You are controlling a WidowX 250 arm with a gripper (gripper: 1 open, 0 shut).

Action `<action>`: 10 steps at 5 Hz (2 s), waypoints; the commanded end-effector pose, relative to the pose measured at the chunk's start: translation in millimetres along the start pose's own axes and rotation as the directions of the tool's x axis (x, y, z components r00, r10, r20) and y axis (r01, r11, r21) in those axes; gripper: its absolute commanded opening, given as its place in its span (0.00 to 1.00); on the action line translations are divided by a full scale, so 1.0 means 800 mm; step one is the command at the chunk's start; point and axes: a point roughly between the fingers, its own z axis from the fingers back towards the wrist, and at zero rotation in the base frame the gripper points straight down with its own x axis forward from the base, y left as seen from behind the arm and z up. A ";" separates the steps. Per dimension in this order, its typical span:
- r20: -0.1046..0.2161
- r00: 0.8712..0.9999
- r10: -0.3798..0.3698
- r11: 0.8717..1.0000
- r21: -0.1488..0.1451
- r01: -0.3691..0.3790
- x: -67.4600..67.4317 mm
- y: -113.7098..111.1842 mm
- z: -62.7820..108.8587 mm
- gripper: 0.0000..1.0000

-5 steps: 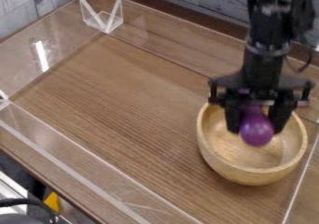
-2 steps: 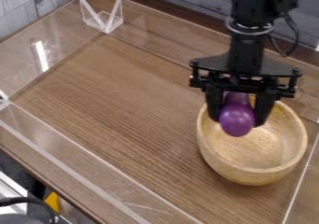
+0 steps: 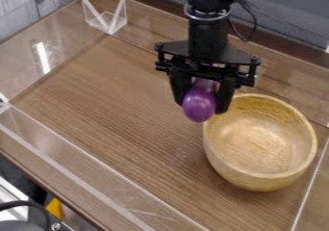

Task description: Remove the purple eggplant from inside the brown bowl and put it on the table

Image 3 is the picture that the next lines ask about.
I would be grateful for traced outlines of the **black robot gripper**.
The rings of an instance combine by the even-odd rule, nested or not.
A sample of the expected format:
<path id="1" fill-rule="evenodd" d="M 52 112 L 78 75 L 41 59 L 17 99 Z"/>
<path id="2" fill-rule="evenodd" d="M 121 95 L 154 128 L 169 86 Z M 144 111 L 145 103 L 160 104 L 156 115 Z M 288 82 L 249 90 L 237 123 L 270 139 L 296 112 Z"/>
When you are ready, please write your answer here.
<path id="1" fill-rule="evenodd" d="M 192 78 L 215 83 L 215 113 L 227 112 L 235 88 L 252 87 L 260 61 L 228 43 L 228 12 L 187 12 L 187 39 L 157 42 L 154 69 L 169 78 L 172 95 L 181 105 Z"/>

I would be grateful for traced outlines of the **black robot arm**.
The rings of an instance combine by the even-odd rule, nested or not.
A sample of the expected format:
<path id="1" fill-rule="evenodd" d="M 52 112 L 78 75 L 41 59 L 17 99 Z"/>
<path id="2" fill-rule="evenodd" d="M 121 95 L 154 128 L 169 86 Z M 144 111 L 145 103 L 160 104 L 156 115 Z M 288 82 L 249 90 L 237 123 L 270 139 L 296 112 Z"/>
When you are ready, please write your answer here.
<path id="1" fill-rule="evenodd" d="M 241 0 L 187 0 L 187 39 L 158 42 L 154 69 L 169 79 L 175 102 L 196 122 L 227 112 L 233 91 L 251 87 L 259 59 L 228 44 L 231 4 Z"/>

